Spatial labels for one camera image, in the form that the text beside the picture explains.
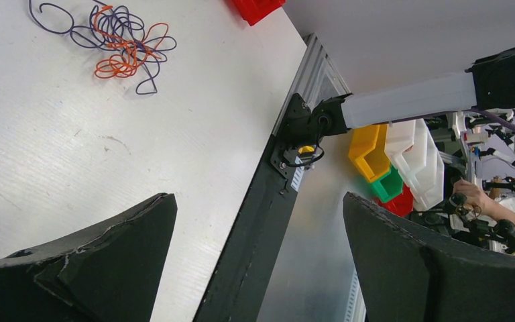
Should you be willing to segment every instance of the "black cable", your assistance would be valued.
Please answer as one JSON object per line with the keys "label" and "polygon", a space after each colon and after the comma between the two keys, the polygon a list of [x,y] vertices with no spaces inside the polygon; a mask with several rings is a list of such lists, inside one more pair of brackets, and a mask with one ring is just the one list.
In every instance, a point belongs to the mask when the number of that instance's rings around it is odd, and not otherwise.
{"label": "black cable", "polygon": [[323,156],[325,156],[325,150],[321,147],[321,143],[320,143],[320,140],[321,140],[321,134],[323,133],[323,128],[325,127],[324,124],[321,124],[321,126],[319,126],[319,131],[317,132],[317,136],[316,136],[316,145],[319,149],[321,149],[321,155],[317,156],[316,158],[314,159],[311,159],[309,160],[308,162],[305,162],[305,163],[302,163],[302,164],[297,164],[297,163],[287,163],[286,166],[288,166],[289,168],[300,168],[302,166],[310,166],[312,164],[314,164],[315,162],[319,161],[320,159],[323,158]]}
{"label": "black cable", "polygon": [[317,144],[317,147],[319,149],[321,149],[321,155],[317,156],[316,158],[312,159],[312,160],[309,160],[308,162],[305,162],[305,163],[302,163],[302,164],[297,164],[297,163],[288,163],[286,164],[289,168],[300,168],[302,166],[310,166],[311,164],[314,164],[315,162],[319,161],[320,159],[323,158],[323,156],[325,156],[325,151],[323,150],[322,147],[320,147],[318,144]]}
{"label": "black cable", "polygon": [[[131,41],[133,49],[136,51],[135,58],[138,60],[144,59],[141,68],[148,76],[147,79],[137,84],[135,93],[137,95],[158,93],[155,78],[161,73],[161,64],[168,61],[167,52],[176,48],[176,40],[166,34],[146,39],[149,31],[146,29],[143,19],[130,13],[126,6],[120,5],[119,7],[113,7],[107,11],[102,10],[100,12],[100,6],[105,7],[105,3],[100,0],[92,1],[97,3],[97,5],[92,7],[84,25],[76,25],[74,16],[68,10],[53,3],[41,3],[38,6],[38,10],[34,11],[33,0],[28,0],[28,9],[32,19],[42,29],[57,35],[68,34],[76,45],[86,49],[119,52],[120,55],[126,55],[126,50],[129,50],[129,48],[123,45]],[[35,14],[35,12],[45,14],[45,9],[56,9],[64,12],[70,18],[70,27],[67,30],[60,31],[46,27],[38,20]],[[166,48],[159,49],[158,46],[162,42],[165,43]]]}

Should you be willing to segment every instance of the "wire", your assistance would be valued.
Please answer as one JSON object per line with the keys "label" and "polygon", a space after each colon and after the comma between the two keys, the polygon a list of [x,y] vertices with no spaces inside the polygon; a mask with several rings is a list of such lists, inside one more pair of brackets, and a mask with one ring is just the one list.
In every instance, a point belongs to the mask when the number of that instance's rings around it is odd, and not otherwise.
{"label": "wire", "polygon": [[310,165],[314,164],[315,162],[319,161],[320,159],[322,159],[323,156],[325,156],[325,150],[321,147],[320,140],[321,140],[321,134],[323,133],[323,129],[324,128],[325,128],[324,124],[321,124],[321,126],[319,126],[319,130],[318,130],[316,138],[315,138],[315,142],[317,143],[317,147],[319,149],[321,149],[321,154],[319,156],[317,156],[316,158],[314,158],[312,160],[309,160],[308,162],[305,162],[305,163],[302,163],[302,164],[289,163],[289,164],[286,164],[286,166],[288,166],[289,168],[300,168],[302,166],[310,166]]}
{"label": "wire", "polygon": [[479,218],[480,215],[482,215],[483,209],[479,205],[474,205],[473,212],[475,213],[475,218],[473,218],[472,220],[475,220],[475,219]]}
{"label": "wire", "polygon": [[497,122],[497,123],[500,123],[500,125],[508,128],[508,129],[511,129],[512,131],[515,132],[515,125],[510,123],[509,121],[506,121],[505,119],[503,119],[502,117],[499,117],[493,113],[490,113],[489,111],[482,111],[480,109],[470,109],[470,111],[472,112],[475,112],[475,113],[479,113],[485,117],[488,117],[489,119]]}
{"label": "wire", "polygon": [[316,158],[312,159],[312,160],[309,160],[305,163],[301,163],[301,164],[298,164],[298,163],[288,163],[286,164],[289,168],[300,168],[302,166],[310,166],[311,164],[314,164],[315,162],[319,161],[320,159],[323,158],[323,156],[325,156],[325,151],[323,150],[322,147],[320,146],[317,146],[319,149],[321,149],[321,154],[319,156],[317,156]]}
{"label": "wire", "polygon": [[[167,52],[176,48],[176,40],[167,36],[169,25],[155,23],[146,30],[144,21],[129,12],[129,9],[120,5],[114,8],[98,0],[93,6],[85,25],[76,25],[74,16],[64,8],[53,3],[42,3],[38,11],[44,14],[47,7],[62,11],[70,18],[70,27],[67,30],[52,30],[41,23],[33,11],[32,0],[28,0],[29,12],[32,19],[47,32],[66,35],[72,41],[86,49],[98,49],[105,52],[114,52],[109,58],[100,60],[96,64],[94,75],[97,78],[129,78],[143,69],[147,78],[137,84],[137,95],[158,93],[155,78],[161,72],[161,64],[168,61]],[[163,36],[150,38],[151,32],[164,27]],[[151,88],[143,90],[145,84],[150,83]]]}
{"label": "wire", "polygon": [[504,162],[504,163],[508,164],[508,166],[509,166],[510,168],[515,169],[515,166],[513,166],[513,165],[512,165],[512,163],[510,163],[510,162],[508,162],[508,161],[506,161],[506,160],[503,160],[503,159],[501,159],[501,158],[497,158],[496,156],[493,156],[492,158],[489,158],[489,159],[484,160],[484,161],[481,161],[481,162],[484,164],[484,163],[489,162],[489,161],[491,161],[491,160],[499,160],[499,161],[502,161],[502,162]]}

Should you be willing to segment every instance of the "white panel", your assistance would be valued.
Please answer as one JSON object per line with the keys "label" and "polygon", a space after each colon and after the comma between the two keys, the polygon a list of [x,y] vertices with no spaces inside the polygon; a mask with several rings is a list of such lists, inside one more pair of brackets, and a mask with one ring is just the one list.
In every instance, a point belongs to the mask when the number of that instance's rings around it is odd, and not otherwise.
{"label": "white panel", "polygon": [[[93,4],[53,2],[77,20]],[[191,321],[305,45],[282,10],[251,28],[224,0],[128,6],[178,40],[152,97],[95,79],[101,53],[0,0],[0,257],[175,193],[153,321]]]}
{"label": "white panel", "polygon": [[297,0],[284,6],[316,33],[354,93],[468,68],[515,46],[515,0]]}

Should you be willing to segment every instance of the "tangled cable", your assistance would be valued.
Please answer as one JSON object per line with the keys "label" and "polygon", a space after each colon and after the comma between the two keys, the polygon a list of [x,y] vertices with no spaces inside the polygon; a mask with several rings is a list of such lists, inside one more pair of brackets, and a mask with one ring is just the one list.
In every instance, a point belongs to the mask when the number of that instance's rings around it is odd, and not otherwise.
{"label": "tangled cable", "polygon": [[[65,31],[51,30],[44,26],[36,19],[32,0],[28,0],[28,5],[32,19],[47,32],[57,35],[68,34],[75,44],[83,48],[115,52],[96,64],[94,71],[96,77],[128,78],[137,74],[139,68],[143,68],[148,77],[137,85],[135,93],[138,95],[157,93],[155,78],[161,73],[161,64],[168,60],[166,52],[176,48],[176,40],[167,36],[168,24],[155,23],[146,31],[143,19],[130,13],[126,6],[120,5],[113,8],[98,0],[91,1],[96,5],[92,8],[86,25],[76,25],[74,16],[70,12],[53,3],[42,3],[38,7],[40,13],[43,13],[44,7],[53,7],[67,14],[71,23]],[[160,26],[164,28],[163,36],[150,38],[153,29]],[[172,41],[173,45],[159,49],[165,40]],[[151,83],[152,90],[140,91],[141,86],[146,83]]]}

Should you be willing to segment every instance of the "white ceiling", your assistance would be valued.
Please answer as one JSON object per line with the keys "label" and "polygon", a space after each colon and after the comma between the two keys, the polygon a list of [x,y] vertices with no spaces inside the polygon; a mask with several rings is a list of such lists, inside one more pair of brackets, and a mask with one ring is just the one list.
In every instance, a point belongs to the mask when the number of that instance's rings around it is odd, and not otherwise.
{"label": "white ceiling", "polygon": [[351,91],[463,70],[515,46],[515,0],[288,0]]}

